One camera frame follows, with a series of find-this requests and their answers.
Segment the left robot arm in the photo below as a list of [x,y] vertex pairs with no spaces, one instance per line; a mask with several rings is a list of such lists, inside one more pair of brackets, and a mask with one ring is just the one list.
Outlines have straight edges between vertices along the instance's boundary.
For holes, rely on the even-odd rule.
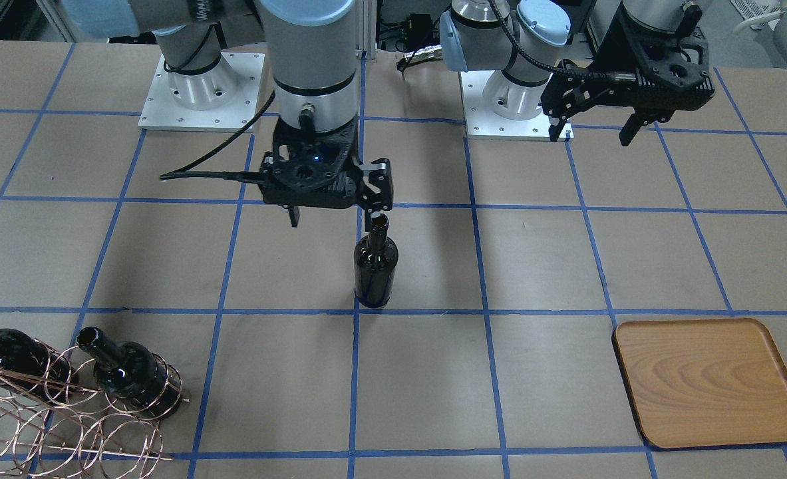
[[570,119],[629,107],[619,131],[697,111],[715,94],[699,28],[707,1],[621,1],[587,66],[561,59],[572,21],[552,1],[454,1],[440,17],[446,67],[460,74],[465,125],[479,139],[573,139]]

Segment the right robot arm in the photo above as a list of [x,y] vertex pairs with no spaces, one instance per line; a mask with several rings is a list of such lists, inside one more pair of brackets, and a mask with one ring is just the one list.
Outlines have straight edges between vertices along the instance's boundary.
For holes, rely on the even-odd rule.
[[238,95],[240,76],[223,54],[215,27],[251,17],[263,33],[273,91],[250,129],[277,103],[272,149],[257,172],[201,172],[198,166],[226,148],[221,143],[162,181],[213,178],[257,185],[266,204],[364,212],[366,231],[385,225],[393,206],[387,158],[359,156],[359,59],[353,1],[65,1],[71,21],[93,37],[156,37],[178,106],[206,111]]

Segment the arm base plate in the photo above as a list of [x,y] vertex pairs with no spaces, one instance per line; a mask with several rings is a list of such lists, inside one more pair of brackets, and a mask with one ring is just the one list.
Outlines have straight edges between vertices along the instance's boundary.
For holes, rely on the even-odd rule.
[[138,126],[144,130],[233,132],[257,112],[265,54],[225,53],[198,75],[169,73],[157,63]]
[[521,86],[500,71],[459,73],[466,133],[475,140],[550,140],[540,105],[546,84]]

